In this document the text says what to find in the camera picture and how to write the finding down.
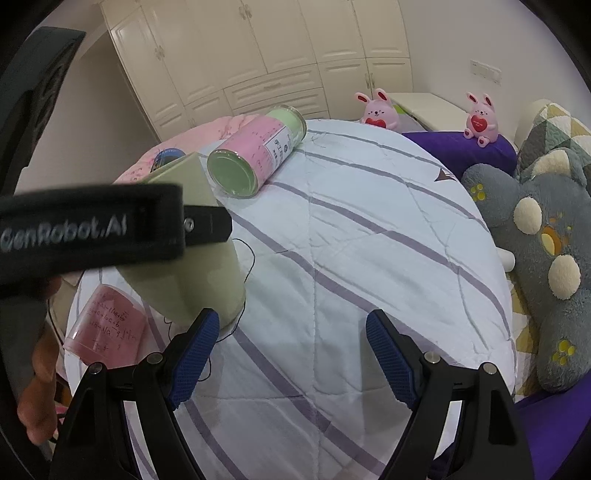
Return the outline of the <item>person's left hand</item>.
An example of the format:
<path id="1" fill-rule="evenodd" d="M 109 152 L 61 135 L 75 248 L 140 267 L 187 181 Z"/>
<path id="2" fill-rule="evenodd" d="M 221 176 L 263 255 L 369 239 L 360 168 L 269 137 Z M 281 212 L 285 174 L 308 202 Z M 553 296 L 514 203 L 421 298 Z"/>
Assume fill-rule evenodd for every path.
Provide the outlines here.
<path id="1" fill-rule="evenodd" d="M 47 323 L 43 326 L 31 358 L 34 376 L 22 391 L 17 408 L 29 440 L 37 446 L 48 441 L 57 428 L 54 396 L 59 345 L 53 329 Z"/>

